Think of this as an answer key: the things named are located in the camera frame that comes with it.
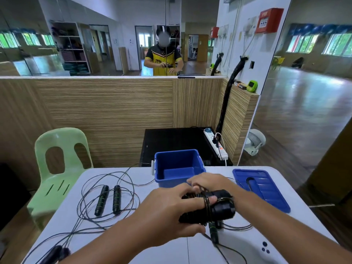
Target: jump rope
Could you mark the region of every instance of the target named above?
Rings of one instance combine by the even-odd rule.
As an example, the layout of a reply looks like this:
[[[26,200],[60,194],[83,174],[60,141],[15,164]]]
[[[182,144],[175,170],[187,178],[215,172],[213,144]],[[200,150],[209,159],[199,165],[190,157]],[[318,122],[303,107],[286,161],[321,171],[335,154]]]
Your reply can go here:
[[[80,201],[78,202],[77,204],[77,208],[76,208],[76,212],[77,212],[77,216],[78,216],[78,219],[77,221],[75,222],[74,224],[74,227],[73,229],[70,231],[70,232],[62,232],[62,233],[57,233],[57,234],[54,234],[54,235],[51,235],[49,236],[48,238],[44,239],[42,242],[40,242],[35,248],[33,248],[29,253],[28,255],[24,258],[23,260],[23,264],[28,260],[28,258],[31,256],[31,254],[37,250],[42,244],[46,243],[47,241],[49,241],[50,239],[54,238],[54,237],[57,237],[57,236],[60,236],[60,235],[64,235],[64,237],[62,239],[60,239],[58,242],[56,242],[37,262],[35,262],[35,264],[45,264],[46,261],[45,259],[48,258],[50,256],[50,253],[55,251],[55,247],[58,247],[60,243],[62,243],[62,248],[64,249],[67,249],[68,251],[68,254],[69,255],[69,250],[68,250],[68,246],[73,238],[74,235],[77,235],[77,234],[100,234],[100,233],[103,233],[104,231],[106,231],[108,228],[110,228],[112,225],[107,225],[107,226],[102,226],[101,223],[103,222],[107,222],[109,220],[112,220],[113,218],[119,216],[122,212],[125,212],[125,211],[128,211],[128,213],[122,218],[122,219],[125,219],[126,217],[128,217],[128,215],[130,214],[130,212],[132,210],[136,210],[138,205],[140,204],[140,199],[139,199],[139,196],[135,193],[134,191],[134,187],[137,186],[146,186],[146,185],[149,185],[151,184],[152,182],[154,182],[154,179],[151,180],[150,182],[147,182],[145,184],[134,184],[130,175],[128,174],[128,171],[130,170],[130,168],[138,165],[138,164],[144,164],[144,163],[137,163],[131,167],[129,167],[126,171],[115,171],[115,172],[112,172],[112,173],[105,173],[105,174],[99,174],[99,175],[96,175],[94,177],[91,177],[89,180],[87,180],[84,185],[82,186],[82,189],[81,189],[81,199]],[[116,173],[122,173],[121,177],[115,175]],[[94,184],[93,186],[91,186],[86,192],[84,192],[84,189],[85,189],[85,186],[87,185],[88,182],[90,182],[91,180],[93,180],[94,178],[97,178],[101,176],[101,178],[99,178]],[[98,184],[103,178],[107,177],[107,176],[112,176],[112,177],[115,177],[117,178],[117,185],[123,181],[123,182],[126,182],[127,184],[130,184],[132,185],[132,191],[130,191],[129,189],[125,188],[125,187],[121,187],[120,186],[120,189],[122,192],[127,192],[131,195],[131,199],[129,201],[129,203],[123,208],[123,209],[120,209],[120,213],[118,214],[114,214],[114,212],[111,212],[111,213],[108,213],[108,214],[105,214],[105,215],[102,215],[102,216],[99,216],[99,217],[90,217],[88,215],[88,212],[90,211],[90,209],[92,209],[91,205],[94,203],[94,201],[96,199],[99,199],[101,197],[101,193],[95,197],[94,199],[92,199],[91,201],[87,202],[86,201],[86,196],[91,193],[94,189],[97,189],[99,187],[104,187],[105,185],[103,184]],[[127,181],[124,179],[124,177],[127,176],[129,178],[130,181]],[[212,213],[214,213],[214,211],[211,210],[211,207],[210,207],[210,204],[209,204],[209,199],[208,197],[210,197],[211,195],[213,195],[213,193],[215,193],[216,195],[219,195],[217,194],[216,192],[218,191],[215,191],[215,192],[208,192],[208,191],[202,191],[200,194],[197,194],[197,195],[194,195],[194,194],[187,194],[185,195],[183,198],[193,198],[193,197],[203,197],[204,200],[205,200],[205,204],[206,204],[206,207],[203,209],[203,211],[205,211],[205,213],[195,213],[195,212],[189,212],[189,213],[185,213],[185,214],[188,214],[187,215],[187,218],[188,219],[203,219],[204,217],[207,218],[207,221],[205,220],[202,220],[202,222],[199,222],[199,223],[202,223],[202,224],[205,224],[206,222],[211,222],[212,221]],[[138,204],[136,205],[136,207],[134,207],[134,203],[135,203],[135,197],[137,197],[138,199]],[[228,197],[224,196],[224,197],[220,197],[219,198],[219,202],[217,202],[216,204],[214,204],[212,207],[215,207],[215,205],[217,205],[219,208],[220,208],[220,205],[224,206],[225,205],[228,205],[228,203],[233,203],[233,201],[231,200],[227,200],[229,199]],[[88,222],[92,222],[96,225],[96,227],[90,227],[90,228],[83,228],[83,229],[78,229],[79,226],[82,224],[83,221],[88,221]],[[227,224],[224,224],[224,223],[221,223],[221,227],[223,229],[226,229],[226,230],[230,230],[230,231],[247,231],[247,230],[250,230],[252,228],[252,225],[247,225],[247,226],[243,226],[243,227],[234,227],[234,226],[230,226],[230,225],[227,225]],[[209,240],[211,240],[211,238],[206,235],[206,234],[203,234],[203,236]],[[245,261],[245,263],[247,264],[247,260],[246,258],[240,253],[238,252],[237,250],[233,249],[233,248],[229,248],[225,245],[222,245],[220,243],[218,244],[214,244],[214,246],[217,248],[217,250],[221,253],[222,257],[224,258],[224,260],[226,261],[227,264],[229,264],[228,260],[226,259],[226,257],[224,256],[224,254],[222,253],[222,251],[220,250],[219,246],[223,247],[223,248],[227,248],[231,251],[234,251],[236,253],[238,253]]]

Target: fan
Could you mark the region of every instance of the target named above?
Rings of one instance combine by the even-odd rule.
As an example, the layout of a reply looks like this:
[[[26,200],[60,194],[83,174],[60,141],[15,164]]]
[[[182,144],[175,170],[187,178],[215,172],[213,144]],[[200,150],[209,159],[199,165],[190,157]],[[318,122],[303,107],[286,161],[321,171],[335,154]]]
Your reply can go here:
[[[244,150],[251,156],[256,155],[263,145],[265,145],[266,139],[262,132],[257,129],[249,130]]]

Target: power strip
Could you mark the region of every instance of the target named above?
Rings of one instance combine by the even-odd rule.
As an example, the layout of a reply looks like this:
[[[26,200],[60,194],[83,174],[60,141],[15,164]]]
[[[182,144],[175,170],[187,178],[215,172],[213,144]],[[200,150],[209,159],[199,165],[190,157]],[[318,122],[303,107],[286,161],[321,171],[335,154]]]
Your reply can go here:
[[[209,143],[212,145],[213,150],[218,155],[218,158],[220,160],[228,160],[228,154],[226,153],[222,145],[218,143],[219,147],[217,147],[216,144],[213,143],[214,133],[212,132],[212,130],[210,128],[206,128],[203,132],[205,134],[205,137],[208,139]]]

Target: black and yellow jersey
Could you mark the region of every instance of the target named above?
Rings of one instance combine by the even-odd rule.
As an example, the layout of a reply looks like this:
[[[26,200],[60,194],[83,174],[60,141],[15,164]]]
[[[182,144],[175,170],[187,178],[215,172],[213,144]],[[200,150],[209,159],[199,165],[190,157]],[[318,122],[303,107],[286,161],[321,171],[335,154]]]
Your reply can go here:
[[[152,60],[153,63],[166,62],[168,67],[155,67],[153,68],[154,76],[176,76],[177,74],[169,74],[169,68],[176,67],[176,61],[182,59],[181,54],[174,46],[161,48],[159,45],[154,45],[149,48],[146,59]]]

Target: red alarm box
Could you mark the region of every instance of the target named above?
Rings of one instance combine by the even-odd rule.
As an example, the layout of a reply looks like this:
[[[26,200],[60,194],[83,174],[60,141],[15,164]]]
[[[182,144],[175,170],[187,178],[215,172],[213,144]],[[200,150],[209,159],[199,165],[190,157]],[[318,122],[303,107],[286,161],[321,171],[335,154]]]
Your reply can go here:
[[[210,31],[210,38],[218,38],[219,27],[212,27]]]
[[[279,29],[283,8],[271,8],[261,12],[256,33],[274,33]]]

